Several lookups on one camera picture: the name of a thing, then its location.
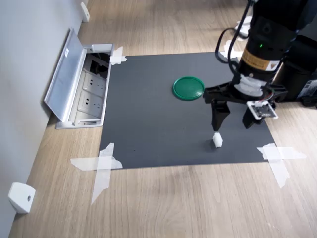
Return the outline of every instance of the orange label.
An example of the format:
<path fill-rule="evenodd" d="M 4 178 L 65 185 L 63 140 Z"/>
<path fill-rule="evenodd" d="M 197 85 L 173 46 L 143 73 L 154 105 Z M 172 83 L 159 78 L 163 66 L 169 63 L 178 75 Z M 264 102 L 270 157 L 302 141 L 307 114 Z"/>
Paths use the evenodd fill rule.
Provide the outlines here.
<path fill-rule="evenodd" d="M 242 58 L 241 58 L 248 66 L 252 68 L 256 68 L 263 71 L 270 71 L 268 69 L 268 65 L 271 63 L 269 60 L 261 59 L 259 57 L 254 56 L 251 54 L 247 48 L 244 49 Z"/>

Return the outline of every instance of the white wall mount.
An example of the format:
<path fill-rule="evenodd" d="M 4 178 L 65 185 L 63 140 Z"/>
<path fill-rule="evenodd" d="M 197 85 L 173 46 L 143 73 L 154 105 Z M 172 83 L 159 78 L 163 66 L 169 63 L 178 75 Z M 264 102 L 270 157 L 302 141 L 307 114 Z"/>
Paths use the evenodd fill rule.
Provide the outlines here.
<path fill-rule="evenodd" d="M 35 189 L 29 185 L 14 182 L 8 194 L 8 198 L 17 213 L 26 214 L 31 210 L 35 195 Z"/>
<path fill-rule="evenodd" d="M 80 6 L 83 15 L 83 22 L 89 22 L 90 14 L 88 12 L 86 5 L 83 2 L 81 2 Z"/>

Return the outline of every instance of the white wall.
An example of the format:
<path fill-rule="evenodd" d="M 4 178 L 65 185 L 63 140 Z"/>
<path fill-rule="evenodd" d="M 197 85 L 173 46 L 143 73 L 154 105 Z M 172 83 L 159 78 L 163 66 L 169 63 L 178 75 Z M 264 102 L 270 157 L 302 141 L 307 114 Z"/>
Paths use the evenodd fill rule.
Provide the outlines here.
<path fill-rule="evenodd" d="M 0 1 L 0 237 L 15 211 L 13 182 L 26 183 L 49 111 L 43 98 L 69 27 L 78 32 L 80 0 Z"/>

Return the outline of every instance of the wooden table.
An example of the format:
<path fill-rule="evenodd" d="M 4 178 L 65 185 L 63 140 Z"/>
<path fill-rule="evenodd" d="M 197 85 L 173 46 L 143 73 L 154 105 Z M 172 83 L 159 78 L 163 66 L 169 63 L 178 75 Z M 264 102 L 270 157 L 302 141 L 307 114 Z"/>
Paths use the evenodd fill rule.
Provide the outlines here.
<path fill-rule="evenodd" d="M 79 36 L 123 46 L 126 55 L 209 52 L 245 4 L 90 0 Z M 70 158 L 97 156 L 102 129 L 56 130 L 52 117 L 27 182 L 37 191 L 31 212 L 16 217 L 10 237 L 317 237 L 317 110 L 288 103 L 277 113 L 267 120 L 276 144 L 308 156 L 285 162 L 284 188 L 268 163 L 130 169 L 112 171 L 93 205 L 96 172 L 79 171 Z"/>

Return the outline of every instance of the small white block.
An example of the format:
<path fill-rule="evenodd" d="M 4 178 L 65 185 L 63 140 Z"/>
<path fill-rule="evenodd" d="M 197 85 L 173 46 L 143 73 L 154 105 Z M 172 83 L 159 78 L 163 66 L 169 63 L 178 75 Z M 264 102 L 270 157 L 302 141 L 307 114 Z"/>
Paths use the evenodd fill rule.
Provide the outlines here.
<path fill-rule="evenodd" d="M 223 140 L 222 140 L 222 137 L 221 137 L 221 135 L 220 135 L 219 132 L 216 132 L 216 133 L 214 134 L 214 136 L 213 136 L 213 142 L 214 142 L 214 145 L 216 146 L 216 148 L 222 146 Z"/>
<path fill-rule="evenodd" d="M 35 189 L 29 185 L 14 182 L 10 188 L 8 198 L 17 213 L 29 213 L 31 210 Z"/>

